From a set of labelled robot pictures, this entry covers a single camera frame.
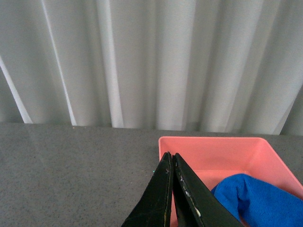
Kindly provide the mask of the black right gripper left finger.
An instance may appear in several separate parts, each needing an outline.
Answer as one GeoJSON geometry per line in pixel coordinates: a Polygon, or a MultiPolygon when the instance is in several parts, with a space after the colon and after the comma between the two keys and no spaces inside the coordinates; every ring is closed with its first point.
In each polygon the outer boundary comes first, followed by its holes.
{"type": "Polygon", "coordinates": [[[162,156],[142,197],[125,219],[124,227],[169,227],[174,167],[169,152],[162,156]]]}

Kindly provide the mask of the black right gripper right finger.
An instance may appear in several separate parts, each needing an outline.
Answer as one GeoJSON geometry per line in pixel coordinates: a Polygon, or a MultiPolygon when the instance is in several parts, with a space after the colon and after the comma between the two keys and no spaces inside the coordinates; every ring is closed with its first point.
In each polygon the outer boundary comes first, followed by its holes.
{"type": "Polygon", "coordinates": [[[210,192],[183,157],[174,163],[173,196],[179,227],[241,227],[237,220],[210,192]]]}

